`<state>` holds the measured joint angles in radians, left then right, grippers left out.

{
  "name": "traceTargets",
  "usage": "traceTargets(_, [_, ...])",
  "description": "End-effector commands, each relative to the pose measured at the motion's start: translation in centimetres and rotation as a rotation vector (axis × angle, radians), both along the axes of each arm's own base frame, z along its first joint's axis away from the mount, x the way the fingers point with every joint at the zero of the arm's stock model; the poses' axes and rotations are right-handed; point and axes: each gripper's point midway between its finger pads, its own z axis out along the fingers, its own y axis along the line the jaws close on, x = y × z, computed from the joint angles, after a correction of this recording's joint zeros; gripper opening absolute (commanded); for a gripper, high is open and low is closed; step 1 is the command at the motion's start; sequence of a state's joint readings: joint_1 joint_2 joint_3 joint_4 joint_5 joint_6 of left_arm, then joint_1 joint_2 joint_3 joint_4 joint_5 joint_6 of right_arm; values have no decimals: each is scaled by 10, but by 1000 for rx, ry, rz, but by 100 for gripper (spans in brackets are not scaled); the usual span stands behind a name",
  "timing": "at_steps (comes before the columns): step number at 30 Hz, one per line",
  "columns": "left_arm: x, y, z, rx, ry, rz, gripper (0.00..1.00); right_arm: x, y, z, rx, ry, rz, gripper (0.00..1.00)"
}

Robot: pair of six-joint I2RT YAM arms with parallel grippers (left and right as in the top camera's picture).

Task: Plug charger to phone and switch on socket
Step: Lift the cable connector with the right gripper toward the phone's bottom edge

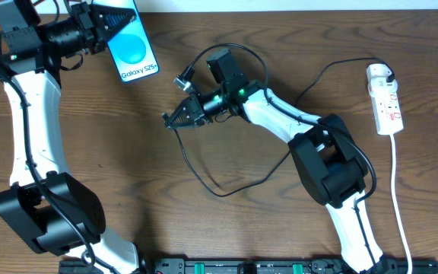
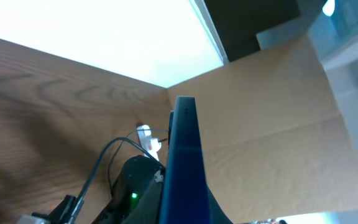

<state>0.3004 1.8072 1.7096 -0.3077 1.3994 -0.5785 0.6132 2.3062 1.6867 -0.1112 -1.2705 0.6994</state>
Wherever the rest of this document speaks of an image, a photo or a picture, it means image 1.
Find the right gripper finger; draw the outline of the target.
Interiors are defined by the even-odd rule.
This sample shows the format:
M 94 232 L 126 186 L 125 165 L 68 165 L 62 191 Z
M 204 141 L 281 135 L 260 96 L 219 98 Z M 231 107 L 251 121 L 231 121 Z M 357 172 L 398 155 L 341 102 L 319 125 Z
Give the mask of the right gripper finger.
M 164 120 L 167 129 L 195 128 L 205 124 L 203 119 L 194 118 L 186 114 L 166 116 Z
M 164 119 L 166 116 L 179 116 L 181 114 L 186 114 L 186 106 L 187 106 L 187 102 L 188 102 L 189 98 L 186 98 L 184 100 L 182 100 L 180 102 L 180 104 L 178 105 L 178 107 L 170 114 L 166 114 L 166 113 L 162 113 L 162 118 Z

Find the blue Galaxy smartphone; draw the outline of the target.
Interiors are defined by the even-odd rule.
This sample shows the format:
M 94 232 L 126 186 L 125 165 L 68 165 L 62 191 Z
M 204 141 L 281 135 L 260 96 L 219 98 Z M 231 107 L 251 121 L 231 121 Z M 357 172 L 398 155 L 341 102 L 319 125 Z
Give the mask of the blue Galaxy smartphone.
M 93 4 L 130 8 L 135 18 L 108 42 L 108 48 L 123 82 L 138 80 L 160 71 L 134 0 L 96 0 Z

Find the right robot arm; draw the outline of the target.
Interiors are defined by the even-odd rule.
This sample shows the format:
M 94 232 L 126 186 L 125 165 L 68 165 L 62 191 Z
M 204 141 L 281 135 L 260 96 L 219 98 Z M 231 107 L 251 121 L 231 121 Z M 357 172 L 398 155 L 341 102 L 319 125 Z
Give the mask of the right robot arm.
M 217 116 L 229 113 L 267 129 L 287 144 L 303 187 L 327 208 L 343 261 L 356 273 L 387 273 L 389 263 L 376 243 L 366 207 L 375 190 L 366 188 L 365 177 L 376 173 L 344 121 L 334 114 L 305 113 L 277 97 L 267 79 L 249 79 L 228 45 L 222 45 L 206 62 L 217 87 L 201 94 L 192 82 L 194 66 L 188 65 L 174 80 L 188 97 L 164 116 L 165 126 L 176 132 L 211 124 Z

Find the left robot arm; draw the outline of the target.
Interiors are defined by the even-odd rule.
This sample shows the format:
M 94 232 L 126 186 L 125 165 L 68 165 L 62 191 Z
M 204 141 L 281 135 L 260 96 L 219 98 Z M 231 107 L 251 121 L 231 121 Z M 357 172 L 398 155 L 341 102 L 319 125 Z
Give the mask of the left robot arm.
M 71 273 L 138 273 L 137 247 L 108 228 L 97 195 L 72 175 L 59 123 L 62 60 L 105 50 L 133 22 L 134 8 L 81 2 L 43 23 L 33 2 L 0 1 L 0 81 L 14 140 L 0 217 L 34 252 L 69 256 Z

